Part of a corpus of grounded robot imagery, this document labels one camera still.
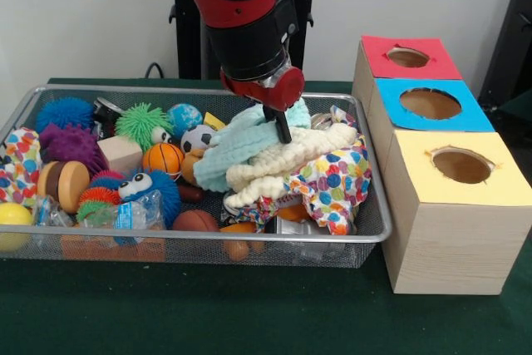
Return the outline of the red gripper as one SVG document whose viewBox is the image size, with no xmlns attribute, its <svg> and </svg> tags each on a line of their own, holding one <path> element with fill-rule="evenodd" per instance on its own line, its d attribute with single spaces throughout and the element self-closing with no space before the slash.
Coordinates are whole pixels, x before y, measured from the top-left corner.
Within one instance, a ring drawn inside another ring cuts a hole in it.
<svg viewBox="0 0 532 355">
<path fill-rule="evenodd" d="M 282 67 L 272 76 L 254 81 L 238 81 L 221 70 L 220 78 L 224 88 L 235 95 L 262 103 L 265 120 L 274 122 L 279 141 L 283 144 L 292 141 L 284 111 L 293 106 L 303 93 L 305 81 L 299 68 Z"/>
</svg>

